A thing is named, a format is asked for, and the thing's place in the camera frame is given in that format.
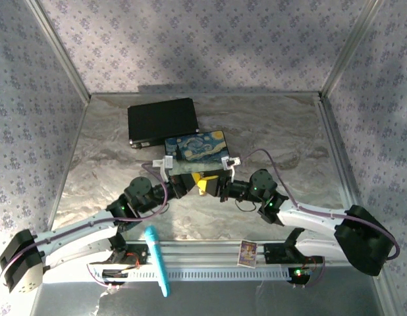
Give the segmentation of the yellow padlock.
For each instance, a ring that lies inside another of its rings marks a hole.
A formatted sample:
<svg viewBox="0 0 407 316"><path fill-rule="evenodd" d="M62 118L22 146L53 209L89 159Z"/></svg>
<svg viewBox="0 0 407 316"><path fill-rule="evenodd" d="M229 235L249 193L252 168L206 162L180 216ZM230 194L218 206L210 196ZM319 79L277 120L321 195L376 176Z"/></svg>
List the yellow padlock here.
<svg viewBox="0 0 407 316"><path fill-rule="evenodd" d="M219 176L218 176L218 175L204 176L203 173L200 173L200 181L199 181L196 185L197 185L197 186L199 187L199 189L200 189L200 195L201 195L201 196L207 195L207 193L206 193L206 188L207 188L207 187L215 187L215 186L209 186L209 185L208 185L208 180L209 180L211 177L219 177Z"/></svg>

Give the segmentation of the starry night print box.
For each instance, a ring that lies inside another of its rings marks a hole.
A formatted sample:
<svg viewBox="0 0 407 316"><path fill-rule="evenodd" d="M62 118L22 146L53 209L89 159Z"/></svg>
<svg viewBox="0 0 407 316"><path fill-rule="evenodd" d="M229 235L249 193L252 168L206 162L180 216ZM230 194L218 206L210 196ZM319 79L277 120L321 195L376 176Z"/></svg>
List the starry night print box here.
<svg viewBox="0 0 407 316"><path fill-rule="evenodd" d="M221 130L167 138L165 153L173 157L170 175L223 170L222 158L229 156Z"/></svg>

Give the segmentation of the black rectangular case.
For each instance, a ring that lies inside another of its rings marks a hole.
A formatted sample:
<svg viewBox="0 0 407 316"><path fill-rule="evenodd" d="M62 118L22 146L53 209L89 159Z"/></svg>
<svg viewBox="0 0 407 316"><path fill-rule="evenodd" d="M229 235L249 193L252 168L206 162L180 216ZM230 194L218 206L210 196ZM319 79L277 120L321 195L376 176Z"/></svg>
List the black rectangular case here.
<svg viewBox="0 0 407 316"><path fill-rule="evenodd" d="M128 139L134 149L163 145L167 138L200 131L191 98L133 105L127 114Z"/></svg>

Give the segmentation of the turquoise marker pen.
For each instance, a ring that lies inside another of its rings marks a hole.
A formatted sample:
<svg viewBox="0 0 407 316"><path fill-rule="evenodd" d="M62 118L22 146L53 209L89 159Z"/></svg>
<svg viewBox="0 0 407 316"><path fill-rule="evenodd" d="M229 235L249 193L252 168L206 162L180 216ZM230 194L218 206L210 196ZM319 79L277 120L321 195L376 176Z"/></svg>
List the turquoise marker pen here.
<svg viewBox="0 0 407 316"><path fill-rule="evenodd" d="M157 281L160 286L162 295L164 298L168 298L171 293L170 281L167 274L167 268L163 260L163 254L161 251L159 236L156 228L154 226L147 226L144 232L144 236L151 257L155 261L155 266L157 269Z"/></svg>

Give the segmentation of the small picture card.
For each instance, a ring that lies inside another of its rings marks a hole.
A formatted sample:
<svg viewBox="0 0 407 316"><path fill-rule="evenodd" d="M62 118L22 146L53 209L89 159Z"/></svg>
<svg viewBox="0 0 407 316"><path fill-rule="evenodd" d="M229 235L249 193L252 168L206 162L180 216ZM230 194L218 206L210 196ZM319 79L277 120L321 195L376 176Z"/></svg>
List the small picture card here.
<svg viewBox="0 0 407 316"><path fill-rule="evenodd" d="M255 269L257 263L258 244L256 242L242 240L240 242L237 265Z"/></svg>

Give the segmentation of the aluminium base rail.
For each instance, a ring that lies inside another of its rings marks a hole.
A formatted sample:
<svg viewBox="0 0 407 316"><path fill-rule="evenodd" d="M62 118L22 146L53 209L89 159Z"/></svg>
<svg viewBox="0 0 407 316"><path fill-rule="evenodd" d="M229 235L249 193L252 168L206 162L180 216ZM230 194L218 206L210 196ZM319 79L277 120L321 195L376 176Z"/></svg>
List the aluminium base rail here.
<svg viewBox="0 0 407 316"><path fill-rule="evenodd" d="M182 263L198 263L206 258L210 265L236 264L240 241L238 240L216 240L216 241L160 241L161 251L166 261ZM282 243L283 241L257 242L257 263L266 265L263 254L263 245L270 243ZM344 253L338 248L328 244L323 248L321 244L304 244L300 252L308 257L319 256L326 259L328 264L349 266Z"/></svg>

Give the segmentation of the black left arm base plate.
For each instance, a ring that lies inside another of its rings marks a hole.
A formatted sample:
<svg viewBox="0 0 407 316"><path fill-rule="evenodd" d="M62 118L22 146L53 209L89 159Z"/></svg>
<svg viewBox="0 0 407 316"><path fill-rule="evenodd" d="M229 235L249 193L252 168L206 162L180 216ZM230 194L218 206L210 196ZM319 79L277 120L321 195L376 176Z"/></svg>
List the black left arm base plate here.
<svg viewBox="0 0 407 316"><path fill-rule="evenodd" d="M128 273L147 264L149 249L146 244L126 244L111 250L105 259L86 265L90 276L105 287L122 286Z"/></svg>

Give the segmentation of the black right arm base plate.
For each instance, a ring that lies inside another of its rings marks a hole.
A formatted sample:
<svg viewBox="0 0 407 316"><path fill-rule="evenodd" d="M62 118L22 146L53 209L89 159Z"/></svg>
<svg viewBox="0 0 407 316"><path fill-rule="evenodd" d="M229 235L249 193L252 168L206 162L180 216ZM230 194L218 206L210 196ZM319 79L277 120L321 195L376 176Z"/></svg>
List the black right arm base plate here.
<svg viewBox="0 0 407 316"><path fill-rule="evenodd" d="M288 267L288 283L294 288L315 286L322 280L326 271L323 257L305 256L295 246L282 243L264 244L263 254L267 264L293 265Z"/></svg>

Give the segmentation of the aluminium side rail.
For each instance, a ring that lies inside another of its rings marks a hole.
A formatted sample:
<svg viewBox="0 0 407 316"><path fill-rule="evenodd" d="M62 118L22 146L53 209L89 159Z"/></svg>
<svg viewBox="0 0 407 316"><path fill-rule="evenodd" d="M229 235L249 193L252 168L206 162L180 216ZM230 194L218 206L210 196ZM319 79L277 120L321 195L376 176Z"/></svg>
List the aluminium side rail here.
<svg viewBox="0 0 407 316"><path fill-rule="evenodd" d="M317 110L323 131L329 143L331 160L338 176L339 192L345 208L351 205L363 205L354 178L352 165L348 158L344 141L342 140L338 123L333 113L332 105L327 97L319 94Z"/></svg>
<svg viewBox="0 0 407 316"><path fill-rule="evenodd" d="M63 194L65 183L67 181L67 176L68 176L68 173L69 173L69 170L70 170L70 164L72 163L72 159L74 157L74 152L75 152L75 149L76 149L76 146L77 146L77 143L78 143L78 139L79 139L79 136L80 136L80 131L82 129L82 125L84 123L84 118L86 116L86 112L88 110L88 106L90 104L90 101L91 101L91 97L84 102L84 106L82 108L82 113L80 115L80 120L79 120L79 123L78 123L78 125L76 127L76 132L74 134L74 139L73 139L73 141L71 143L68 160L67 160L67 163L66 163L64 171L63 171L63 177L62 177L62 180L60 181L60 184L59 184L59 187L58 187L58 190L57 190L57 195L56 195L55 201L53 202L53 206L52 206L52 209L51 209L51 214L50 214L50 216L48 218L47 226L46 226L44 232L52 230L53 223L54 223L54 220L55 220L55 216L57 214L59 203L60 203L60 200L61 200L61 196Z"/></svg>

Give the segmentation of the aluminium frame post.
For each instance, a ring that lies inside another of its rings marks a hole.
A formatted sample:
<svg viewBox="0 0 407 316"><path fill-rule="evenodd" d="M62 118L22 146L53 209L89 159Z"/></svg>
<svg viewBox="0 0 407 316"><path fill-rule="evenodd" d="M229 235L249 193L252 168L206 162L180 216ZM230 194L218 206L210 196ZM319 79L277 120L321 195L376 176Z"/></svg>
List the aluminium frame post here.
<svg viewBox="0 0 407 316"><path fill-rule="evenodd" d="M373 24L377 13L385 0L365 0L362 10L355 20L353 27L347 37L322 89L319 92L321 100L329 97L346 70L351 58L355 54L359 44Z"/></svg>
<svg viewBox="0 0 407 316"><path fill-rule="evenodd" d="M51 19L48 17L40 0L24 0L32 12L36 22L42 29L49 45L51 46L57 60L60 62L63 70L66 72L69 80L74 86L76 92L84 103L90 101L90 93L84 85L81 75L77 71L74 63L71 61L68 51L61 41Z"/></svg>

